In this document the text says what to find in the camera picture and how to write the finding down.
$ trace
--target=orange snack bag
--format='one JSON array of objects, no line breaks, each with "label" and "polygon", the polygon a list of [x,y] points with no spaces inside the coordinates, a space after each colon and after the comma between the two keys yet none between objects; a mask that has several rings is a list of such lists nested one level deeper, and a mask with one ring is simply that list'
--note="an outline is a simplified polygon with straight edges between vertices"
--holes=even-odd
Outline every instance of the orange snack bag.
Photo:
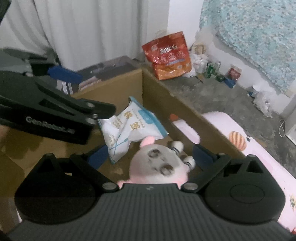
[{"label": "orange snack bag", "polygon": [[159,80],[171,79],[191,71],[183,32],[155,39],[142,46]]}]

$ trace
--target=pink ear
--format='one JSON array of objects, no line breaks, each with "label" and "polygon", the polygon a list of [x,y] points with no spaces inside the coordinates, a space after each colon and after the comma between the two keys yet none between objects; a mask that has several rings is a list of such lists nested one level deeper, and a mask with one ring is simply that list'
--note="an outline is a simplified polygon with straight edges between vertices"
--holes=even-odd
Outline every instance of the pink ear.
[{"label": "pink ear", "polygon": [[140,144],[140,148],[147,146],[147,145],[152,145],[152,144],[154,144],[154,142],[155,142],[154,137],[152,137],[152,136],[145,137]]}]

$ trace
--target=gray floor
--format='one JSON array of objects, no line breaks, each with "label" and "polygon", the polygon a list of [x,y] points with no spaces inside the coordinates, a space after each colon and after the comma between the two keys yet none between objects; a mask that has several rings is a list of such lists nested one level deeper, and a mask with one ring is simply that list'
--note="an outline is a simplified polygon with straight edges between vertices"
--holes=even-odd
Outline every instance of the gray floor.
[{"label": "gray floor", "polygon": [[204,83],[196,78],[179,77],[164,81],[168,89],[200,113],[221,111],[230,115],[249,136],[261,140],[266,150],[296,178],[296,146],[280,137],[281,118],[275,113],[265,117],[247,96],[246,90],[236,85],[233,89],[214,79]]}]

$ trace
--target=plush toy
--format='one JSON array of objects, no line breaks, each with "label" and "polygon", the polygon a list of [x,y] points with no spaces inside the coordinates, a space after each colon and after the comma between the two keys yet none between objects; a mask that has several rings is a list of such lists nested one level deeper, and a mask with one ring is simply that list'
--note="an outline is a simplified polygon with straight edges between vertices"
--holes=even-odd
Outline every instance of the plush toy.
[{"label": "plush toy", "polygon": [[187,182],[187,173],[195,167],[195,161],[192,156],[187,156],[184,160],[179,158],[184,148],[183,143],[176,141],[168,148],[154,142],[154,137],[143,139],[140,150],[131,161],[130,179],[118,181],[120,188],[124,183],[176,183],[180,188]]}]

